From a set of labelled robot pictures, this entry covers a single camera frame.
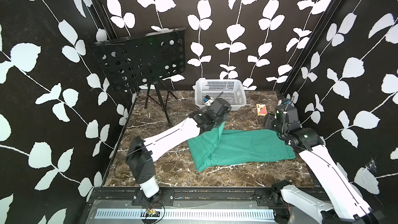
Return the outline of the green long pants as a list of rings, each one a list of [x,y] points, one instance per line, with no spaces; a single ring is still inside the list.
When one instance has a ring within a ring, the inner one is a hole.
[[[272,130],[226,130],[225,124],[187,141],[197,171],[213,166],[295,159],[293,149]]]

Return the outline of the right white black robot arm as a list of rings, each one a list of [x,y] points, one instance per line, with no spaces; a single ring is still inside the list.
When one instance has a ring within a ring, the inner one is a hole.
[[[323,202],[284,180],[272,186],[275,205],[293,205],[319,224],[385,224],[382,211],[373,210],[360,197],[331,158],[325,143],[311,128],[303,128],[297,117],[278,111],[265,118],[264,127],[298,151],[329,198]]]

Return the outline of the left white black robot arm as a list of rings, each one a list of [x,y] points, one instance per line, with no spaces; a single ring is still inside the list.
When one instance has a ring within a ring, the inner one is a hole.
[[[217,116],[198,111],[160,134],[146,139],[139,136],[132,139],[124,159],[145,198],[150,202],[159,198],[160,189],[155,179],[154,163],[162,155],[189,139],[219,127],[228,118],[228,113]]]

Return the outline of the small orange card box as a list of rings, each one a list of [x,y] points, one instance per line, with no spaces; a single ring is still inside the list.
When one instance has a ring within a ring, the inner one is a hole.
[[[256,104],[257,116],[265,117],[267,115],[267,109],[265,104]]]

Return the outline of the white plastic mesh basket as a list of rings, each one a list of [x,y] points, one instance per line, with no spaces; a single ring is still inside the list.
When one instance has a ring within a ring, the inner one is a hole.
[[[206,96],[226,100],[231,105],[231,111],[238,111],[247,104],[243,84],[237,79],[199,79],[194,90],[195,104],[199,108],[206,105]]]

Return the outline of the black perforated music stand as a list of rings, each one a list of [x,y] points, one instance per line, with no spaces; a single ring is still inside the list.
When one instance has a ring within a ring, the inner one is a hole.
[[[185,28],[99,41],[90,45],[115,91],[155,87],[155,101],[166,112],[159,86],[186,70]]]

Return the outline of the small green circuit board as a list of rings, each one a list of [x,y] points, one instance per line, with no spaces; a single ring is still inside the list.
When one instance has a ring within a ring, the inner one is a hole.
[[[148,208],[145,210],[145,218],[158,218],[161,215],[161,211],[158,209]]]

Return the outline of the black front mounting rail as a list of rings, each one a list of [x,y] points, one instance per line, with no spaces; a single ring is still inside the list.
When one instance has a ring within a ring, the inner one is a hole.
[[[178,201],[253,201],[256,206],[283,206],[282,196],[271,187],[161,187],[160,203],[176,206]],[[103,187],[94,189],[88,204],[95,201],[126,201],[141,206],[146,201],[137,187]]]

